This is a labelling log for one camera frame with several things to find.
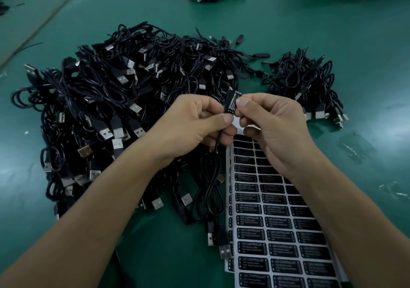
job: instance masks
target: green work surface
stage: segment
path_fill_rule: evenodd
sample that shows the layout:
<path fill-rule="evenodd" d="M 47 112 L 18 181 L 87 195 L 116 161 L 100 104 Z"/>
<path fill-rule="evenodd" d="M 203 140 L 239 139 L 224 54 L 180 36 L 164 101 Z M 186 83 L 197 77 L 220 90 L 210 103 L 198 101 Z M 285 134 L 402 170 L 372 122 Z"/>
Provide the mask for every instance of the green work surface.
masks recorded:
<path fill-rule="evenodd" d="M 0 68 L 38 32 L 68 0 L 6 0 L 0 16 Z"/>
<path fill-rule="evenodd" d="M 195 36 L 195 27 L 205 36 L 244 34 L 240 50 L 269 52 L 273 60 L 307 46 L 308 57 L 325 54 L 333 60 L 334 89 L 350 121 L 343 130 L 316 121 L 309 123 L 310 132 L 331 161 L 410 236 L 410 0 L 71 0 L 30 41 L 45 43 L 17 54 L 0 71 L 7 72 L 0 78 L 0 270 L 54 223 L 39 162 L 44 146 L 39 113 L 9 102 L 12 91 L 28 84 L 23 64 L 59 67 L 77 46 L 105 40 L 119 23 L 141 21 L 178 35 Z M 266 90 L 258 79 L 242 80 L 240 89 Z M 133 217 L 119 244 L 137 287 L 233 287 L 217 248 L 206 246 L 203 226 L 184 226 L 166 196 L 164 204 Z M 101 286 L 115 285 L 114 274 L 109 267 Z"/>

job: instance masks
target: person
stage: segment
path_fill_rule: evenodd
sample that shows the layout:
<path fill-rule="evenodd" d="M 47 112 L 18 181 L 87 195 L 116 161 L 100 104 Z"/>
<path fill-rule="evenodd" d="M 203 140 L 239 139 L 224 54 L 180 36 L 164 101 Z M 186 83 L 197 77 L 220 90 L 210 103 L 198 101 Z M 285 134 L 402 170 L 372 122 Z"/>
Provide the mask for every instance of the person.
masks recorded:
<path fill-rule="evenodd" d="M 300 105 L 269 94 L 237 100 L 235 115 L 272 166 L 309 205 L 355 287 L 409 287 L 410 240 L 315 146 Z M 181 95 L 75 205 L 0 276 L 0 287 L 96 287 L 151 178 L 218 131 L 231 145 L 232 114 L 213 98 Z M 247 127 L 254 124 L 260 130 Z M 70 275 L 66 275 L 66 266 Z"/>

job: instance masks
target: hand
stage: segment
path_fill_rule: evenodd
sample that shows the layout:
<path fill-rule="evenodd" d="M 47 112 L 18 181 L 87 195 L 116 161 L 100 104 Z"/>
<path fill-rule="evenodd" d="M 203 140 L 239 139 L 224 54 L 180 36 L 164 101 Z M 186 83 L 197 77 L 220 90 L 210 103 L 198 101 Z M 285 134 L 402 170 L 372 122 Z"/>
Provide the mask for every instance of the hand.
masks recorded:
<path fill-rule="evenodd" d="M 199 143 L 214 148 L 220 130 L 224 132 L 221 143 L 231 145 L 237 129 L 232 125 L 233 115 L 224 114 L 223 109 L 208 96 L 180 95 L 141 141 L 150 142 L 165 166 Z"/>
<path fill-rule="evenodd" d="M 243 133 L 255 139 L 272 166 L 292 180 L 320 150 L 310 137 L 302 107 L 294 100 L 270 94 L 246 94 L 236 101 L 235 115 Z"/>

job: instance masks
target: fingernail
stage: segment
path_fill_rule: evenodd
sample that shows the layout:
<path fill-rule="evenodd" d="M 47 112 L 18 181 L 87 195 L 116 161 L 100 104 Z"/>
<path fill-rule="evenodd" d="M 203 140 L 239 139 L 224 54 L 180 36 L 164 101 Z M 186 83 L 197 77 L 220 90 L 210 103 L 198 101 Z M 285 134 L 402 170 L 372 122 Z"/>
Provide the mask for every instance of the fingernail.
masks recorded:
<path fill-rule="evenodd" d="M 237 107 L 244 107 L 248 103 L 249 99 L 245 97 L 239 97 L 236 99 L 236 106 Z"/>
<path fill-rule="evenodd" d="M 233 115 L 229 113 L 224 113 L 223 119 L 225 120 L 225 124 L 231 124 L 233 122 Z"/>

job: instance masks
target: black label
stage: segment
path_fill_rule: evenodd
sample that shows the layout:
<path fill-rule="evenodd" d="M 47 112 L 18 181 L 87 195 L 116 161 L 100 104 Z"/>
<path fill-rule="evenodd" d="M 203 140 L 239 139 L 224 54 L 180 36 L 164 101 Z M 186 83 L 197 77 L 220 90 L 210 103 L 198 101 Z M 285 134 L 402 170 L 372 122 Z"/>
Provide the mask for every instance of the black label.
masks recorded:
<path fill-rule="evenodd" d="M 302 274 L 298 260 L 271 259 L 272 271 L 276 273 Z"/>
<path fill-rule="evenodd" d="M 319 223 L 316 220 L 310 219 L 293 219 L 295 228 L 297 230 L 311 230 L 311 231 L 321 231 Z"/>
<path fill-rule="evenodd" d="M 252 193 L 236 193 L 235 200 L 244 201 L 248 203 L 260 203 L 260 196 L 259 194 Z"/>
<path fill-rule="evenodd" d="M 308 288 L 339 288 L 339 283 L 335 279 L 308 278 Z"/>
<path fill-rule="evenodd" d="M 296 236 L 301 244 L 326 245 L 323 233 L 296 232 Z"/>
<path fill-rule="evenodd" d="M 256 164 L 259 166 L 270 166 L 270 162 L 266 158 L 257 158 Z"/>
<path fill-rule="evenodd" d="M 235 172 L 247 172 L 247 173 L 256 173 L 255 166 L 249 165 L 237 165 L 234 166 Z"/>
<path fill-rule="evenodd" d="M 253 157 L 234 156 L 233 161 L 239 164 L 255 165 L 255 159 Z"/>
<path fill-rule="evenodd" d="M 234 267 L 234 262 L 233 262 L 233 258 L 229 258 L 228 259 L 228 271 L 229 272 L 234 272 L 235 271 L 235 267 Z"/>
<path fill-rule="evenodd" d="M 260 175 L 259 182 L 261 183 L 283 183 L 281 176 Z"/>
<path fill-rule="evenodd" d="M 286 197 L 284 195 L 262 194 L 262 202 L 265 204 L 286 205 Z"/>
<path fill-rule="evenodd" d="M 266 244 L 263 242 L 238 242 L 238 253 L 266 256 Z"/>
<path fill-rule="evenodd" d="M 271 288 L 271 277 L 267 274 L 239 273 L 239 286 L 247 288 Z"/>
<path fill-rule="evenodd" d="M 292 221 L 288 218 L 265 217 L 267 228 L 292 228 Z"/>
<path fill-rule="evenodd" d="M 294 217 L 314 218 L 312 212 L 308 207 L 291 207 L 290 211 Z"/>
<path fill-rule="evenodd" d="M 305 259 L 330 260 L 331 254 L 326 247 L 300 246 L 300 254 Z"/>
<path fill-rule="evenodd" d="M 294 195 L 300 195 L 299 191 L 296 190 L 296 188 L 293 185 L 287 185 L 286 186 L 286 193 L 294 194 Z"/>
<path fill-rule="evenodd" d="M 263 212 L 271 216 L 289 217 L 289 209 L 286 206 L 263 205 Z"/>
<path fill-rule="evenodd" d="M 295 245 L 269 244 L 269 254 L 277 257 L 299 257 L 298 247 Z"/>
<path fill-rule="evenodd" d="M 279 172 L 277 172 L 274 167 L 258 167 L 258 173 L 264 173 L 267 175 L 278 175 L 279 174 Z"/>
<path fill-rule="evenodd" d="M 259 228 L 238 228 L 237 236 L 240 240 L 265 240 L 265 231 Z"/>
<path fill-rule="evenodd" d="M 247 225 L 247 226 L 263 226 L 263 219 L 260 216 L 236 216 L 237 225 Z"/>
<path fill-rule="evenodd" d="M 253 157 L 253 151 L 252 150 L 245 150 L 243 148 L 235 148 L 235 149 L 233 149 L 233 153 L 236 154 L 236 155 L 252 156 Z"/>
<path fill-rule="evenodd" d="M 253 215 L 261 215 L 262 214 L 262 207 L 260 205 L 255 204 L 236 204 L 236 212 L 237 213 L 250 213 Z"/>
<path fill-rule="evenodd" d="M 255 151 L 255 155 L 256 155 L 256 157 L 266 157 L 265 153 L 263 153 L 263 151 Z"/>
<path fill-rule="evenodd" d="M 291 205 L 300 205 L 300 206 L 305 206 L 306 203 L 303 200 L 301 196 L 288 196 L 287 199 L 289 199 L 289 204 Z"/>
<path fill-rule="evenodd" d="M 242 141 L 233 141 L 233 146 L 235 148 L 253 148 L 253 143 L 242 142 Z"/>
<path fill-rule="evenodd" d="M 295 242 L 295 234 L 292 231 L 266 230 L 270 242 Z"/>
<path fill-rule="evenodd" d="M 312 262 L 304 261 L 303 267 L 307 275 L 316 275 L 316 276 L 336 276 L 335 269 L 333 265 L 329 262 Z"/>
<path fill-rule="evenodd" d="M 269 272 L 269 261 L 266 258 L 238 257 L 240 270 Z"/>
<path fill-rule="evenodd" d="M 252 142 L 252 138 L 244 136 L 244 135 L 234 135 L 233 140 Z"/>
<path fill-rule="evenodd" d="M 235 191 L 237 192 L 259 192 L 257 184 L 250 183 L 235 183 Z"/>
<path fill-rule="evenodd" d="M 274 276 L 275 288 L 306 288 L 303 277 Z"/>
<path fill-rule="evenodd" d="M 260 190 L 264 193 L 284 193 L 284 187 L 280 184 L 261 184 Z"/>
<path fill-rule="evenodd" d="M 258 182 L 258 178 L 256 178 L 256 175 L 249 175 L 247 173 L 236 173 L 235 181 Z"/>

